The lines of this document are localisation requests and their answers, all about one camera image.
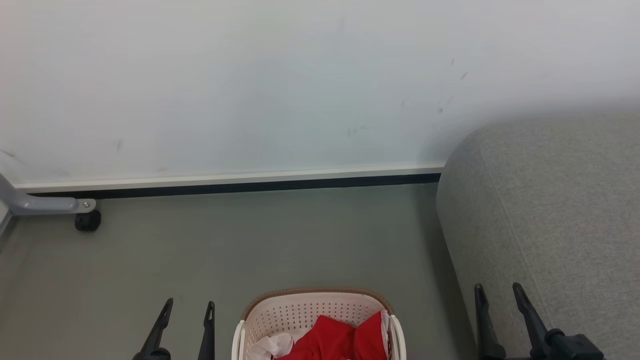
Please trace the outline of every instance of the basket rim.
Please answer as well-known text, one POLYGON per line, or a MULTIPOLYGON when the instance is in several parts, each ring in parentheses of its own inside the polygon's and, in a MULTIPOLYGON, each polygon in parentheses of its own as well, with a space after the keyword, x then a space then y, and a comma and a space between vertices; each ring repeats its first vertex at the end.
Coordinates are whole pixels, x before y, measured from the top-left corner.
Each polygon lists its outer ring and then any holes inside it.
POLYGON ((393 307, 391 307, 391 304, 389 304, 389 302, 382 297, 382 295, 371 291, 371 290, 366 290, 366 289, 358 289, 358 288, 332 288, 332 287, 325 287, 325 288, 292 288, 292 289, 284 289, 284 290, 276 290, 276 291, 270 291, 268 293, 264 293, 262 295, 260 295, 259 297, 257 297, 254 301, 251 302, 251 304, 249 304, 249 306, 246 307, 246 309, 244 310, 244 313, 242 315, 242 320, 246 321, 246 319, 249 317, 249 314, 251 313, 251 311, 261 302, 273 298, 273 297, 281 297, 281 296, 286 296, 286 295, 296 295, 296 294, 305 294, 305 293, 348 293, 348 294, 356 294, 356 295, 366 295, 368 297, 373 298, 374 300, 378 301, 380 304, 382 304, 382 306, 384 306, 384 308, 387 310, 387 312, 389 313, 389 315, 393 315, 394 314, 394 309, 393 307))

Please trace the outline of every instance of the gray floor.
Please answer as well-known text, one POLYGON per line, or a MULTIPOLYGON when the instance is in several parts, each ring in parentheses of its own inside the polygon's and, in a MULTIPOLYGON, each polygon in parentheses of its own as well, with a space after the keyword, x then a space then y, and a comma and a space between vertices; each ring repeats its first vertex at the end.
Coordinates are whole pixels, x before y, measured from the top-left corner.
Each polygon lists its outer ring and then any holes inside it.
POLYGON ((228 359, 261 293, 353 286, 390 301, 409 359, 472 359, 436 186, 103 200, 94 234, 78 233, 72 216, 21 218, 2 254, 14 271, 1 296, 0 358, 130 359, 173 297, 163 336, 173 358, 197 358, 211 299, 216 357, 228 359))

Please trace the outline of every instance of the black caster wheel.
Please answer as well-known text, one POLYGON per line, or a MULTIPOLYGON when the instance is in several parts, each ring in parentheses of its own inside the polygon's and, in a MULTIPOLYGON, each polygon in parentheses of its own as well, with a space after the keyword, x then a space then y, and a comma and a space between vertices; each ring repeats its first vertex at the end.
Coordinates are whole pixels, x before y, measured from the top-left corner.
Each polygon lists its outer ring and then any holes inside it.
POLYGON ((76 214, 76 229, 78 231, 94 232, 100 226, 102 215, 100 211, 93 210, 90 213, 76 214))

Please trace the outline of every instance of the laundry basket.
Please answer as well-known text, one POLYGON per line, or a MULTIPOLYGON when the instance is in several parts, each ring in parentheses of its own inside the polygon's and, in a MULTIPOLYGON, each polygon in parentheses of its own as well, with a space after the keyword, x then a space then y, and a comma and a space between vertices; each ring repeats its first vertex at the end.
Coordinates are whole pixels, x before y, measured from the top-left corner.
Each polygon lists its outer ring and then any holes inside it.
POLYGON ((306 333, 320 315, 357 327, 383 309, 390 315, 390 360, 406 360, 404 334, 391 305, 371 291, 338 288, 283 290, 259 297, 236 327, 231 359, 248 360, 249 348, 265 336, 306 333))

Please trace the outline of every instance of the red cloth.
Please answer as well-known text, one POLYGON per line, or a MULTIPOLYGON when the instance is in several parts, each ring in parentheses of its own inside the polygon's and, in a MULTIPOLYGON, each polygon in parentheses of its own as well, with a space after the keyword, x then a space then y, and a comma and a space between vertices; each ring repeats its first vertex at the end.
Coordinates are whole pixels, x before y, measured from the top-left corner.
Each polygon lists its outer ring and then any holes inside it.
POLYGON ((381 313, 357 329, 321 315, 281 360, 388 360, 381 313))

